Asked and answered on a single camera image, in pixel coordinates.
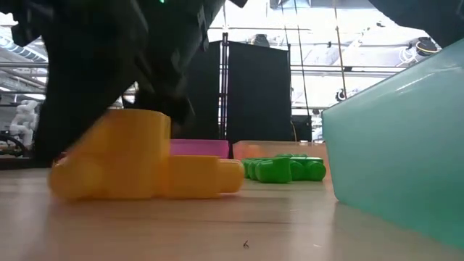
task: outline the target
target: green toy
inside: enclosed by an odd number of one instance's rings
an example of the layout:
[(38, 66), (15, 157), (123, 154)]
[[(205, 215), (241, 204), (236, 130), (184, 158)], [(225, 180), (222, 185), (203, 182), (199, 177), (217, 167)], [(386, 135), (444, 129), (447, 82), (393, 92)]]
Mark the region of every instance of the green toy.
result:
[(324, 161), (304, 154), (279, 154), (272, 158), (243, 159), (245, 178), (262, 183), (322, 181), (326, 176)]

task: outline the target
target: toy block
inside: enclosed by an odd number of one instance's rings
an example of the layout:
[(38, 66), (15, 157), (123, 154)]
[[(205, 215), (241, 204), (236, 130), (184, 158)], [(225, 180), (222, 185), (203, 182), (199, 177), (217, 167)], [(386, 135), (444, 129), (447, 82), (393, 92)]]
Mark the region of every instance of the toy block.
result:
[[(326, 176), (326, 166), (321, 158), (305, 155), (279, 154), (274, 158), (243, 159), (245, 178), (263, 183), (288, 183), (288, 171), (292, 181), (322, 181)], [(289, 163), (289, 168), (276, 169), (274, 162)]]
[(162, 113), (110, 110), (54, 164), (49, 188), (62, 199), (217, 198), (237, 192), (238, 160), (170, 156), (170, 118)]
[(291, 181), (290, 159), (276, 157), (262, 160), (256, 166), (256, 176), (262, 183), (288, 183)]

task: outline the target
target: cable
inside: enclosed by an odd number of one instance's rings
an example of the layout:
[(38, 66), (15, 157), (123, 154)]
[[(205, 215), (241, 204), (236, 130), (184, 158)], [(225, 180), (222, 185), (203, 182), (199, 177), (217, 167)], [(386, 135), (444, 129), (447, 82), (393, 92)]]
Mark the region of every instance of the cable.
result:
[(417, 52), (416, 51), (413, 51), (413, 52), (409, 52), (407, 49), (401, 49), (398, 53), (398, 57), (399, 57), (399, 60), (401, 61), (400, 64), (397, 65), (397, 67), (399, 66), (402, 66), (403, 64), (408, 64), (412, 61), (416, 61), (418, 62), (417, 60)]
[(290, 124), (291, 124), (291, 127), (293, 128), (293, 136), (295, 137), (295, 141), (298, 142), (297, 130), (295, 130), (295, 125), (293, 124), (293, 122), (291, 120), (290, 120)]
[[(298, 8), (297, 8), (297, 0), (294, 0), (295, 6), (295, 15), (298, 18)], [(307, 110), (307, 117), (308, 119), (311, 117), (310, 115), (310, 106), (307, 103), (307, 91), (306, 91), (306, 79), (305, 79), (305, 68), (303, 65), (303, 50), (302, 50), (302, 37), (299, 32), (299, 23), (297, 22), (297, 32), (298, 32), (298, 44), (299, 44), (299, 57), (302, 61), (302, 75), (303, 75), (303, 89), (304, 89), (304, 102), (306, 103), (306, 110)]]
[(341, 80), (343, 81), (343, 92), (345, 93), (345, 99), (348, 99), (347, 96), (347, 84), (345, 82), (345, 70), (343, 67), (343, 56), (341, 55), (341, 40), (339, 32), (339, 16), (336, 11), (336, 0), (333, 0), (333, 10), (335, 11), (335, 23), (336, 23), (336, 37), (339, 41), (339, 56), (340, 56), (340, 68), (341, 68)]
[[(282, 10), (282, 20), (283, 20), (283, 18), (285, 17), (285, 15), (283, 14), (283, 1), (281, 2), (281, 10)], [(287, 26), (285, 22), (283, 22), (283, 30), (285, 31), (285, 38), (287, 40), (287, 46), (289, 46), (289, 35), (287, 34)]]

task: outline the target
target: white robot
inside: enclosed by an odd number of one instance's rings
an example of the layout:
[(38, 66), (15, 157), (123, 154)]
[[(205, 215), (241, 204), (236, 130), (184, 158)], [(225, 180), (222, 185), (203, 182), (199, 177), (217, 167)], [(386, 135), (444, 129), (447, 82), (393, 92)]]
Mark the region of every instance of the white robot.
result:
[(22, 136), (20, 141), (24, 146), (29, 147), (32, 145), (32, 138), (38, 116), (36, 114), (36, 107), (38, 102), (31, 100), (24, 100), (21, 105), (16, 107), (16, 116), (9, 126), (9, 132), (12, 136)]

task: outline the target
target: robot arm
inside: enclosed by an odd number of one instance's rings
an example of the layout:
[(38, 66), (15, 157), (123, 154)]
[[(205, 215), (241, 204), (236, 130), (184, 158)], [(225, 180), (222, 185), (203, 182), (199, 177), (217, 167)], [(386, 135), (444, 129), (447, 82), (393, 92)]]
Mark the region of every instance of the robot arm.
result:
[(3, 0), (0, 12), (18, 21), (14, 42), (25, 46), (41, 36), (49, 55), (36, 159), (51, 162), (134, 82), (141, 97), (134, 107), (182, 123), (191, 113), (179, 88), (184, 68), (207, 48), (207, 30), (224, 1)]

